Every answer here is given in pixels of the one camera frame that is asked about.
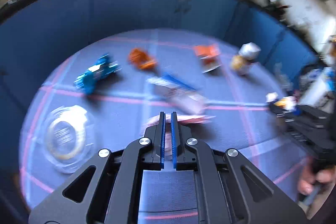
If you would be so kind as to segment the person's right hand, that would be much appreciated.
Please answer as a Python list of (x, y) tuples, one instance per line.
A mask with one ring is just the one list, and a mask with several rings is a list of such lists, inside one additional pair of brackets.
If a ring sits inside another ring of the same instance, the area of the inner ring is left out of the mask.
[(320, 170), (318, 173), (314, 173), (313, 158), (310, 157), (307, 159), (306, 165), (299, 177), (297, 190), (305, 196), (310, 195), (316, 182), (321, 184), (330, 184), (335, 182), (335, 165)]

